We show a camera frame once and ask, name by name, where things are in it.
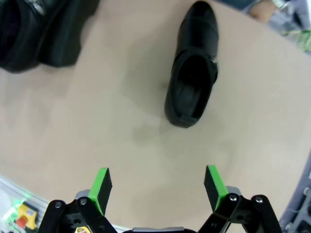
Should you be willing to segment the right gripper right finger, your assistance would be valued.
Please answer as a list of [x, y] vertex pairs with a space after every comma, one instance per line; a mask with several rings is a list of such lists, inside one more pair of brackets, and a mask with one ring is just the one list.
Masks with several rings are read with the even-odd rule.
[[215, 165], [206, 167], [204, 186], [212, 214], [198, 232], [225, 233], [231, 224], [240, 224], [246, 233], [282, 232], [268, 198], [255, 195], [248, 200], [230, 193]]

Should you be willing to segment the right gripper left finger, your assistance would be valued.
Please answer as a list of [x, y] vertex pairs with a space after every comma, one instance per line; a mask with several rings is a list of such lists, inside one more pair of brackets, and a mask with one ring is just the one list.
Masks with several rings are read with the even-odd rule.
[[86, 196], [67, 204], [52, 200], [39, 226], [40, 233], [113, 233], [105, 217], [112, 181], [108, 168], [99, 169]]

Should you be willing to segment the person left hand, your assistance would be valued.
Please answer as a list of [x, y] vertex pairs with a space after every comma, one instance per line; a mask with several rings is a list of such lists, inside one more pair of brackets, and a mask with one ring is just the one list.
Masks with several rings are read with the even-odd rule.
[[255, 3], [248, 11], [248, 15], [261, 23], [267, 23], [276, 11], [276, 5], [271, 1], [260, 1]]

